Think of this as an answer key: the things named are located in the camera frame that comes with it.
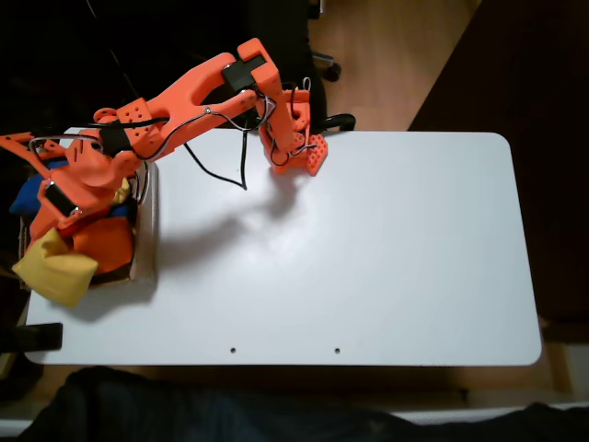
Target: white table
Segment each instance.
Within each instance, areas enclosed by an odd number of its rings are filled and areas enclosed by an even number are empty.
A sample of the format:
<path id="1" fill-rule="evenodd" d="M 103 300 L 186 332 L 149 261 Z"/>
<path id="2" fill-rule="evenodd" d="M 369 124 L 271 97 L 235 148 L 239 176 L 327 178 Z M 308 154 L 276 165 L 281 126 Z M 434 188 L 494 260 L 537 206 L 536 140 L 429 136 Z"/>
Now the white table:
<path id="1" fill-rule="evenodd" d="M 238 179 L 241 134 L 191 142 Z M 273 177 L 249 138 L 247 192 L 179 148 L 160 171 L 156 286 L 92 290 L 45 364 L 518 366 L 539 357 L 510 148 L 497 134 L 329 136 L 318 175 Z"/>

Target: cardboard box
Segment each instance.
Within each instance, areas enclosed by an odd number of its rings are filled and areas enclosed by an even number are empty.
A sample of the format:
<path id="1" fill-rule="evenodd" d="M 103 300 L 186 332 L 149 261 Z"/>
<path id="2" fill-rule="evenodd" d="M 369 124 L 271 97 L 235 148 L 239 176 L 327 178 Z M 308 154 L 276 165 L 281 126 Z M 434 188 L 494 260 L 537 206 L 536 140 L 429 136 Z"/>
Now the cardboard box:
<path id="1" fill-rule="evenodd" d="M 144 163 L 137 171 L 137 177 L 129 180 L 131 195 L 142 203 L 137 207 L 135 222 L 133 260 L 130 264 L 113 272 L 96 275 L 90 289 L 104 285 L 141 281 L 156 282 L 156 244 L 158 225 L 158 171 L 154 163 Z M 29 228 L 20 220 L 18 257 L 21 259 L 30 243 Z M 23 288 L 29 289 L 21 282 Z"/>

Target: wooden floor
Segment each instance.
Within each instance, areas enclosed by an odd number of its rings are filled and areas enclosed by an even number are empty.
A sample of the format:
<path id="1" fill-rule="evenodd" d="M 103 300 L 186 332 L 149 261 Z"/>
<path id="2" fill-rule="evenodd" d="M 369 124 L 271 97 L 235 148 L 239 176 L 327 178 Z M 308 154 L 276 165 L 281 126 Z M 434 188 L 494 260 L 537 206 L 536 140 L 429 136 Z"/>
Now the wooden floor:
<path id="1" fill-rule="evenodd" d="M 476 2 L 331 0 L 309 23 L 314 51 L 335 57 L 329 113 L 352 113 L 357 130 L 405 131 L 454 50 Z"/>
<path id="2" fill-rule="evenodd" d="M 469 0 L 331 0 L 310 23 L 314 50 L 336 57 L 341 79 L 326 84 L 330 113 L 350 112 L 358 130 L 406 130 L 470 20 Z M 391 336 L 388 339 L 408 339 Z M 31 396 L 50 399 L 79 366 L 47 366 Z M 150 378 L 208 386 L 305 393 L 541 388 L 549 358 L 531 367 L 132 366 Z"/>

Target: orange robotic arm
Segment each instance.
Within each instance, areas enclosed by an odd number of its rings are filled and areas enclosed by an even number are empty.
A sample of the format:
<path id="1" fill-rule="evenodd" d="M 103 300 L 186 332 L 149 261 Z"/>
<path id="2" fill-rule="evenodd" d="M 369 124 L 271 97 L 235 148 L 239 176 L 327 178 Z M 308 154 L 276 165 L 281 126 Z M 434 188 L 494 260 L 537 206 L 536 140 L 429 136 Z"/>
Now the orange robotic arm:
<path id="1" fill-rule="evenodd" d="M 309 134 L 309 91 L 282 89 L 278 69 L 258 39 L 237 50 L 240 60 L 229 53 L 219 54 L 192 68 L 154 99 L 137 99 L 117 110 L 98 110 L 92 127 L 81 131 L 68 149 L 45 141 L 62 135 L 0 136 L 2 147 L 26 159 L 45 178 L 31 238 L 103 210 L 122 179 L 132 176 L 142 160 L 168 155 L 254 107 L 261 118 L 260 138 L 271 167 L 278 173 L 304 168 L 315 175 L 328 151 L 321 135 Z M 222 103 L 202 105 L 223 84 L 236 95 Z M 42 154 L 36 150 L 38 141 L 44 143 Z M 29 148 L 23 143 L 30 143 Z M 68 166 L 55 170 L 44 166 L 43 159 L 60 154 L 67 157 Z"/>

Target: black cloth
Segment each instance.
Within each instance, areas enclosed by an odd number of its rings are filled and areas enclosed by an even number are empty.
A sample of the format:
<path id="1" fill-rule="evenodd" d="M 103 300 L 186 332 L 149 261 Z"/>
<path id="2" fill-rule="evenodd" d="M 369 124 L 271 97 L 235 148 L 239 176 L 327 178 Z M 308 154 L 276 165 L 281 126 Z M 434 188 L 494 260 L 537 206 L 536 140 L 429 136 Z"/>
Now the black cloth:
<path id="1" fill-rule="evenodd" d="M 307 10 L 307 0 L 8 2 L 0 27 L 0 134 L 88 122 L 100 108 L 151 99 L 204 60 L 237 55 L 254 37 L 282 81 L 300 86 L 311 78 L 312 123 L 323 120 L 327 101 Z"/>
<path id="2" fill-rule="evenodd" d="M 23 441 L 576 441 L 589 410 L 535 404 L 486 422 L 419 426 L 386 413 L 157 382 L 104 367 L 71 375 Z"/>

